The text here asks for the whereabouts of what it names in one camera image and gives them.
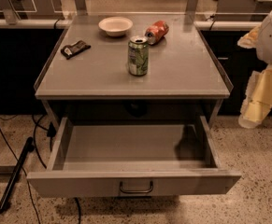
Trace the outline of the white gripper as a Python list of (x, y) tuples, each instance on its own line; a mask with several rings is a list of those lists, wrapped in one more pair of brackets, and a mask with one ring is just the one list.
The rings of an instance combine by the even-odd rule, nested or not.
[(252, 72), (240, 109), (239, 125), (252, 129), (260, 125), (272, 109), (272, 10), (260, 27), (241, 36), (237, 44), (244, 49), (256, 47), (258, 59), (269, 63), (262, 72)]

